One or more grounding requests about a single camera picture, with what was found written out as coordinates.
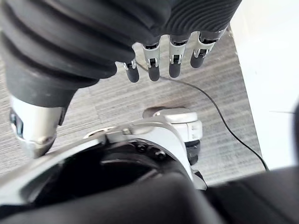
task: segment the silver plastic casing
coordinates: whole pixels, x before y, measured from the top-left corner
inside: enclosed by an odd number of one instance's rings
[[[165,117],[155,116],[107,129],[107,131],[103,130],[87,139],[30,161],[2,176],[0,178],[0,205],[22,205],[33,202],[56,168],[70,156],[95,145],[104,146],[107,141],[116,143],[136,139],[151,141],[159,145],[166,154],[183,165],[188,176],[193,180],[194,174],[191,171],[185,144],[180,134]]]
[[[10,97],[10,105],[12,116],[17,116],[20,120],[17,124],[12,122],[11,125],[21,148],[30,158],[44,155],[56,138],[56,129],[61,121],[63,108],[31,105],[14,96]]]
[[[216,42],[213,42],[213,43],[202,43],[200,41],[199,36],[200,36],[200,32],[198,32],[197,42],[195,43],[194,50],[193,50],[194,57],[196,57],[196,58],[198,58],[200,50],[206,50],[205,55],[207,55],[212,50],[213,46],[216,43]]]
[[[174,64],[174,56],[175,55],[179,56],[178,64],[181,64],[182,59],[185,54],[187,42],[183,45],[174,45],[171,41],[170,35],[168,35],[168,37],[169,37],[169,61],[170,61],[170,64]]]
[[[144,45],[142,46],[142,48],[144,52],[145,61],[148,67],[151,68],[150,59],[154,59],[155,67],[158,67],[160,62],[160,42],[157,43],[156,48],[147,49]]]

